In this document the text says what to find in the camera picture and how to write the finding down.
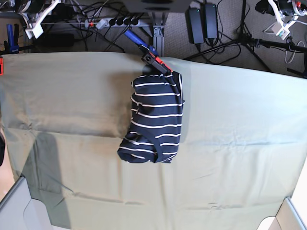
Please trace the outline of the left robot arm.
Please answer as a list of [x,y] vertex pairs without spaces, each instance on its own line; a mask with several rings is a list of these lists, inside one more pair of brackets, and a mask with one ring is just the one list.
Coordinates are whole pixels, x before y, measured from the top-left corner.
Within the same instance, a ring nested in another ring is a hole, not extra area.
[[270,14],[278,24],[285,26],[307,15],[306,0],[260,0],[255,10],[261,14]]

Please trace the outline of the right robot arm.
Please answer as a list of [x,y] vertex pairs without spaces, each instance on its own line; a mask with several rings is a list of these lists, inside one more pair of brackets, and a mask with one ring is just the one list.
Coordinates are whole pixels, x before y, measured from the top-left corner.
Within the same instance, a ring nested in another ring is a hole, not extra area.
[[52,13],[61,0],[1,0],[1,13],[15,13],[23,17],[26,28],[32,29],[41,25]]

